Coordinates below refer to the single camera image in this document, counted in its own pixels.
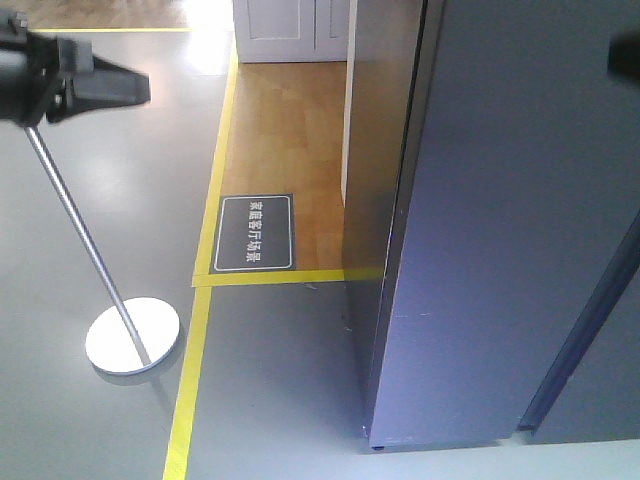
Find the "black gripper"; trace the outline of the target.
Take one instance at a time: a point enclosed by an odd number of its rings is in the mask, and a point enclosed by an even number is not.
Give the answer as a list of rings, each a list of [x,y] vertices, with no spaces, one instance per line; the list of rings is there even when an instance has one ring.
[[[33,127],[150,101],[149,76],[93,56],[89,42],[46,37],[22,12],[1,14],[1,119]]]

